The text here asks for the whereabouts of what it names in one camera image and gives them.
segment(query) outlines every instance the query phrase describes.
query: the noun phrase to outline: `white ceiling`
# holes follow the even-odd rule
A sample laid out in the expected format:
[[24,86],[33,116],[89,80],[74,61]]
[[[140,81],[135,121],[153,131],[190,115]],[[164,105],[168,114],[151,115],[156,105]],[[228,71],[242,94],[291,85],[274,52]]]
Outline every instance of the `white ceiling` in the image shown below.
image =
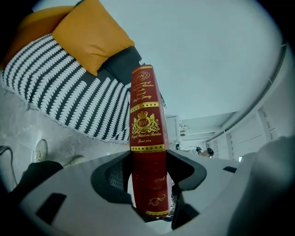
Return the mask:
[[[74,5],[43,0],[34,10]],[[182,119],[245,109],[265,87],[282,37],[249,0],[101,0],[152,64],[167,105]]]
[[209,117],[199,117],[193,119],[182,120],[182,125],[187,125],[190,129],[200,129],[211,126],[221,126],[221,124],[231,115],[232,113],[220,114]]

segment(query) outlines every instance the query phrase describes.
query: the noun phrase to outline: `book spine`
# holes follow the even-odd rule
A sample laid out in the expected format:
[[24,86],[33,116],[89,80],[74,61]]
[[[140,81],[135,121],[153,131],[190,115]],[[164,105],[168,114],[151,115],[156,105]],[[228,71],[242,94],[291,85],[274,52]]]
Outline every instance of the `book spine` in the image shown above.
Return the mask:
[[130,150],[134,198],[140,214],[150,217],[169,214],[168,147],[165,116],[153,67],[137,67],[131,80]]

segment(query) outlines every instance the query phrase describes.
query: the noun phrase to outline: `shoe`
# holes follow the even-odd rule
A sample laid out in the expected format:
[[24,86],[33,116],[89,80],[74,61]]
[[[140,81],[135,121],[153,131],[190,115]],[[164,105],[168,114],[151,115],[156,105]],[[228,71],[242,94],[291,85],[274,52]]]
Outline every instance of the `shoe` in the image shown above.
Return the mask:
[[41,139],[35,148],[35,162],[43,162],[46,160],[48,153],[47,142],[44,139]]
[[64,167],[70,166],[70,165],[77,165],[82,163],[85,160],[85,157],[79,155],[74,157],[73,160],[71,160],[69,163],[65,164]]

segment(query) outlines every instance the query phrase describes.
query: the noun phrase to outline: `black pants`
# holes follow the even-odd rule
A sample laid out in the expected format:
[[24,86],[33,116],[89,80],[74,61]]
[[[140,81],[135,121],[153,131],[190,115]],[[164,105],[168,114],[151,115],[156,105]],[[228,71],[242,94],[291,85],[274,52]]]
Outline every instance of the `black pants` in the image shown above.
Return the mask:
[[9,194],[11,200],[20,203],[30,191],[62,169],[60,163],[49,160],[30,164],[19,184]]

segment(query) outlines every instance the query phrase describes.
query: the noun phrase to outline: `cable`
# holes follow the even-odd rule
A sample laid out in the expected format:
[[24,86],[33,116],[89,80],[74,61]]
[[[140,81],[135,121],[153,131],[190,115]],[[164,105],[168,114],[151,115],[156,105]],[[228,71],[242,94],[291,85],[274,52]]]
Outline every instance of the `cable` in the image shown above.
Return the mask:
[[13,176],[13,179],[14,179],[14,182],[15,184],[17,185],[17,179],[15,178],[15,173],[14,173],[14,168],[13,168],[13,151],[12,149],[10,148],[10,146],[0,146],[0,156],[5,152],[9,150],[10,151],[10,154],[11,154],[11,160],[10,160],[10,166],[11,166],[11,169],[12,169],[12,176]]

